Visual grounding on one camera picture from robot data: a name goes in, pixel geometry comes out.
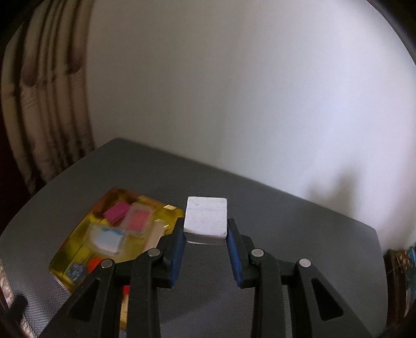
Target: blue gripper pad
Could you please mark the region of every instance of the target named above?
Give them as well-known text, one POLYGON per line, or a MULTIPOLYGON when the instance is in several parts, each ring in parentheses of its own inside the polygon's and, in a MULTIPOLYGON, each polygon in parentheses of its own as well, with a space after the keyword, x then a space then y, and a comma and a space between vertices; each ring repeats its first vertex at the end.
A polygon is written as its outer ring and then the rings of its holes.
POLYGON ((173 256, 170 264, 171 271, 169 274, 169 282, 171 284, 171 287, 175 286, 175 283, 179 278, 179 271, 181 270, 183 252, 185 251, 185 243, 186 239, 185 235, 183 234, 182 227, 175 243, 175 249, 173 251, 173 256))
POLYGON ((238 255, 237 246, 234 241, 233 232, 230 229, 230 226, 227 226, 227 248, 228 248, 228 255, 230 256, 231 268, 233 270, 234 280, 237 282, 239 287, 242 286, 243 283, 243 271, 241 268, 241 260, 238 255))

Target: table surface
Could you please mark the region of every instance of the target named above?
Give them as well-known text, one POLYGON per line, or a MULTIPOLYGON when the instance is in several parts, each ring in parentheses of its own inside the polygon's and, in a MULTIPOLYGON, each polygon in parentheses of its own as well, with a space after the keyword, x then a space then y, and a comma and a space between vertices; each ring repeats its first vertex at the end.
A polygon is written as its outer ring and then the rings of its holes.
MULTIPOLYGON (((29 301, 25 315, 36 334, 69 297, 48 271, 51 259, 113 187, 183 209, 188 196, 226 197, 228 217, 257 247, 279 259, 309 258, 370 332, 382 332, 387 285, 374 229, 255 181, 115 139, 46 185, 0 237, 0 258, 13 291, 29 301)), ((188 244, 177 285, 158 292, 162 337, 249 337, 253 296, 234 282, 225 245, 188 244)))

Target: white block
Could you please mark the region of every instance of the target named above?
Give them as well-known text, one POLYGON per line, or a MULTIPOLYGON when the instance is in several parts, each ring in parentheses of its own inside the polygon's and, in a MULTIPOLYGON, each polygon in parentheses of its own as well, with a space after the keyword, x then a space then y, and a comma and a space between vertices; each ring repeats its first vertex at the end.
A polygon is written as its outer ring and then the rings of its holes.
POLYGON ((183 229, 190 243, 224 243, 227 237, 227 199, 188 197, 183 229))
POLYGON ((91 242, 103 253, 116 254, 120 250, 123 232, 107 227, 94 227, 90 232, 91 242))

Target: yellow tray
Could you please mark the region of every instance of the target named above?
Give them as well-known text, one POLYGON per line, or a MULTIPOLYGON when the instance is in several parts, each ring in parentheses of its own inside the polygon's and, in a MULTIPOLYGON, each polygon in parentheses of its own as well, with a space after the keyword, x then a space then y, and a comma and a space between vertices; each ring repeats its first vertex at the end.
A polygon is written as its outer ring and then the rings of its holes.
POLYGON ((183 217, 183 210, 178 209, 170 204, 163 204, 146 196, 140 196, 136 193, 125 189, 114 188, 107 192, 77 225, 75 230, 63 243, 61 248, 55 254, 49 264, 49 271, 57 278, 57 280, 69 291, 73 292, 77 284, 75 284, 67 275, 67 270, 73 263, 81 263, 88 266, 88 262, 94 258, 112 258, 116 263, 135 259, 143 251, 147 241, 147 236, 151 231, 146 232, 142 237, 126 235, 124 242, 124 250, 117 256, 108 256, 97 253, 85 245, 85 235, 90 223, 98 223, 109 225, 108 221, 103 217, 103 212, 108 210, 115 203, 124 200, 132 204, 139 202, 154 208, 154 219, 164 221, 165 235, 171 234, 175 226, 176 220, 183 217))

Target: curtain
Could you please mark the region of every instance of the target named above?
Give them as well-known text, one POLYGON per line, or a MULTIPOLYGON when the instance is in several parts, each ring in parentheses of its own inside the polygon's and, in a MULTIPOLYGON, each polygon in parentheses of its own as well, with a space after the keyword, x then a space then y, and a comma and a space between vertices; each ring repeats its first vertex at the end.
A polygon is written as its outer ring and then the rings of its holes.
POLYGON ((46 0, 6 46, 1 107, 30 194, 94 149, 85 87, 93 0, 46 0))

